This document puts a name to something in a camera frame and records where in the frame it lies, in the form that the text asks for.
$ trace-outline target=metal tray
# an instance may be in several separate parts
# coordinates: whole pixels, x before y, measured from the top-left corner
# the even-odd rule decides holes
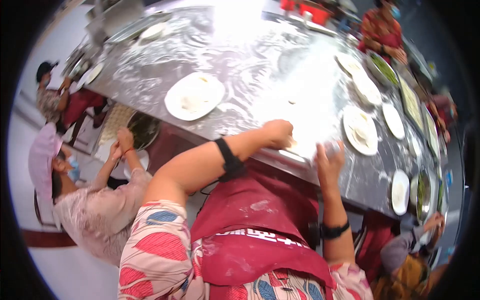
[[[425,134],[425,126],[424,126],[424,115],[422,113],[422,110],[420,108],[420,101],[419,101],[419,98],[417,96],[417,94],[415,93],[415,91],[408,85],[407,81],[405,81],[405,79],[403,79],[401,76],[399,76],[397,74],[397,78],[398,78],[398,89],[400,90],[400,95],[402,96],[402,103],[403,103],[403,111],[405,112],[405,114],[408,116],[408,118],[410,119],[410,121],[412,122],[413,124],[413,127],[415,128],[416,131],[418,131],[418,133],[420,134],[420,136],[423,138],[423,139],[426,139],[426,134]],[[410,89],[413,93],[413,95],[415,95],[415,99],[416,99],[416,102],[417,102],[417,107],[418,107],[418,110],[419,110],[419,113],[420,113],[420,121],[421,121],[421,124],[418,124],[415,119],[412,117],[412,114],[411,112],[409,111],[408,107],[407,107],[407,102],[406,102],[406,97],[405,97],[405,94],[403,93],[403,84],[406,84],[406,88]]]
[[[162,12],[151,14],[144,17],[114,34],[111,38],[105,41],[107,44],[118,44],[124,41],[132,40],[140,35],[146,28],[157,23],[166,22],[172,17],[171,12]]]
[[[438,142],[438,133],[437,128],[435,127],[435,121],[425,105],[421,106],[421,110],[425,116],[425,128],[427,130],[425,134],[427,135],[430,152],[437,161],[440,161],[440,144]]]
[[[375,76],[378,81],[380,81],[381,84],[384,86],[390,87],[390,88],[396,88],[400,83],[394,84],[391,82],[383,73],[380,71],[380,69],[377,67],[377,65],[373,62],[372,60],[372,55],[378,57],[379,59],[383,60],[385,64],[390,68],[390,70],[393,72],[395,75],[396,81],[399,82],[398,76],[396,72],[392,69],[392,67],[381,57],[380,55],[376,54],[373,51],[367,50],[367,55],[365,56],[365,60],[367,62],[367,67],[372,72],[372,74]]]

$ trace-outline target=blue face mask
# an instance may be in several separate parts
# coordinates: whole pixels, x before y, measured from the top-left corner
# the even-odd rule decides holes
[[[390,9],[390,13],[395,19],[400,18],[400,10],[395,5],[392,5],[392,8]]]
[[[78,166],[78,162],[75,160],[73,156],[68,158],[68,162],[70,166],[73,167],[70,171],[68,171],[68,177],[73,181],[73,183],[77,182],[80,179],[80,167]]]

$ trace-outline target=floral blouse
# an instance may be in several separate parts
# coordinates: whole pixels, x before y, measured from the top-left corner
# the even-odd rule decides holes
[[[36,92],[36,107],[47,122],[57,123],[60,120],[61,112],[57,111],[61,96],[54,90],[38,89]]]
[[[209,299],[210,284],[202,278],[202,239],[191,243],[186,218],[185,208],[168,200],[148,202],[140,208],[121,258],[119,299]],[[335,300],[373,299],[365,273],[357,265],[339,264],[330,270]],[[254,282],[229,287],[228,299],[326,297],[324,288],[312,276],[277,269]]]
[[[54,213],[78,246],[118,266],[151,178],[145,170],[136,168],[130,182],[115,190],[100,186],[95,179],[86,187],[57,198]]]

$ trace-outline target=gray shirt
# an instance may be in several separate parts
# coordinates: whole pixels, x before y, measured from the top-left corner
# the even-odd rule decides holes
[[[413,230],[395,237],[382,248],[380,257],[386,272],[390,274],[401,267],[423,233],[423,226],[415,227]]]

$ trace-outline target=hand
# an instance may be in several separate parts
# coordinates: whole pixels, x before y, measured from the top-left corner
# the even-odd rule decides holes
[[[123,152],[120,148],[120,143],[119,141],[115,141],[112,146],[110,146],[110,158],[109,160],[116,161],[118,160],[121,156],[123,155]]]
[[[391,57],[396,59],[399,63],[404,64],[404,65],[406,65],[408,63],[407,54],[405,53],[405,51],[403,49],[393,48],[393,47],[388,47],[388,46],[385,46],[384,49],[385,49],[385,52],[388,55],[390,55]]]
[[[345,150],[341,141],[326,143],[326,145],[317,144],[317,172],[318,180],[322,190],[338,188],[338,177],[345,164]]]
[[[442,214],[436,212],[430,217],[430,219],[427,220],[427,222],[425,222],[425,225],[423,225],[423,231],[427,232],[438,225],[440,225],[441,232],[443,232],[445,227],[445,218]]]
[[[438,123],[438,127],[440,127],[440,129],[442,129],[442,131],[446,131],[447,130],[447,127],[445,125],[445,121],[441,118],[438,118],[437,119],[437,123]]]
[[[260,129],[267,137],[267,147],[283,149],[290,147],[292,142],[293,125],[285,120],[268,121]]]
[[[63,88],[69,89],[71,84],[72,84],[72,80],[68,76],[66,76],[60,85],[60,90],[62,90]]]
[[[444,131],[444,139],[446,144],[450,142],[450,133],[448,132],[448,130]]]
[[[434,229],[431,242],[429,243],[432,248],[435,247],[436,243],[438,242],[438,240],[442,236],[443,232],[444,232],[444,225],[443,226],[439,225]]]
[[[117,131],[117,139],[123,153],[133,148],[133,134],[127,127],[120,127]]]

